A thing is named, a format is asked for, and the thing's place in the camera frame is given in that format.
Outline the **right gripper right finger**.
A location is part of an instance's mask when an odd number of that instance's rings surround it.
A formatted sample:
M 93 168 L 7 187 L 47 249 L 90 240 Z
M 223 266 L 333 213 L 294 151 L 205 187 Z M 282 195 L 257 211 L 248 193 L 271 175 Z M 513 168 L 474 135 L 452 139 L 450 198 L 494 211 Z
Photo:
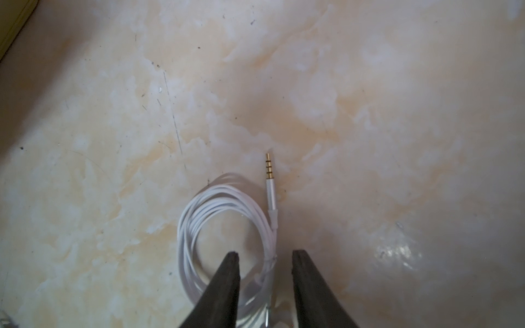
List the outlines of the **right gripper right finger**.
M 293 251 L 292 264 L 299 327 L 358 326 L 340 305 L 307 251 Z

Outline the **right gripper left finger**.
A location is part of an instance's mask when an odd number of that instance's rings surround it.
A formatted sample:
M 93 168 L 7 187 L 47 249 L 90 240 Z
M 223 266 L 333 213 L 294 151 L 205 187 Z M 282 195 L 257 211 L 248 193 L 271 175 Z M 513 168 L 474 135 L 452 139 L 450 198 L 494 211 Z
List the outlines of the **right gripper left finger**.
M 180 327 L 236 327 L 240 281 L 239 255 L 231 251 Z

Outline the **white earphones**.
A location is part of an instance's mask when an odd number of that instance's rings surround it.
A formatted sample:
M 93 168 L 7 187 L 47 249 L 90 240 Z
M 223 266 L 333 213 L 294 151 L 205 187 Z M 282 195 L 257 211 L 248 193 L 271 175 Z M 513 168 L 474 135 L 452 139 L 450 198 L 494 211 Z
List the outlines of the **white earphones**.
M 199 276 L 195 265 L 196 242 L 204 225 L 214 216 L 234 211 L 248 218 L 258 230 L 263 247 L 261 270 L 241 289 L 237 305 L 240 327 L 269 327 L 275 266 L 277 262 L 278 202 L 272 158 L 266 154 L 267 210 L 264 211 L 249 195 L 232 184 L 216 184 L 195 195 L 179 219 L 178 266 L 180 282 L 196 305 L 209 284 Z

